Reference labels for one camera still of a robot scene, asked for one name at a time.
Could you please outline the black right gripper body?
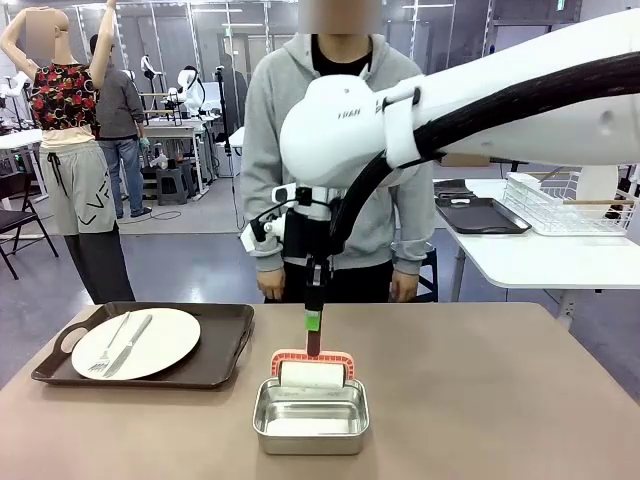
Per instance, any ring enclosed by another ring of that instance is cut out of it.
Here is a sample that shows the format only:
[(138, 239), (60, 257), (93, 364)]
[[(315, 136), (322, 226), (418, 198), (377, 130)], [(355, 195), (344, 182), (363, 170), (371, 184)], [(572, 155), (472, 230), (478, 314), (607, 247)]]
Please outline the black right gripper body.
[(314, 265), (329, 265), (331, 220), (315, 220), (288, 209), (285, 214), (285, 233), (282, 256), (286, 263), (306, 266), (311, 258)]

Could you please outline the person's right hand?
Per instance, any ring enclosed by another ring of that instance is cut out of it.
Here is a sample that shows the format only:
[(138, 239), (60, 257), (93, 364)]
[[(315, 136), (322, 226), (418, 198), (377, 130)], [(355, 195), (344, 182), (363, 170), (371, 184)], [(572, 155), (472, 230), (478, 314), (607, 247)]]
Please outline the person's right hand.
[(266, 300), (280, 301), (285, 288), (285, 271), (283, 268), (272, 271), (259, 271), (256, 274), (259, 290)]

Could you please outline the person's left hand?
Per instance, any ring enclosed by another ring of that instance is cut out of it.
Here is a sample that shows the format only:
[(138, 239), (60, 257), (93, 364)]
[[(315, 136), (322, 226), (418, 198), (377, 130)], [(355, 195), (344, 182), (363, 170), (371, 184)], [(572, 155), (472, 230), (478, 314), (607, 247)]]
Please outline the person's left hand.
[(390, 298), (396, 303), (410, 302), (417, 296), (419, 276), (394, 270), (391, 279)]

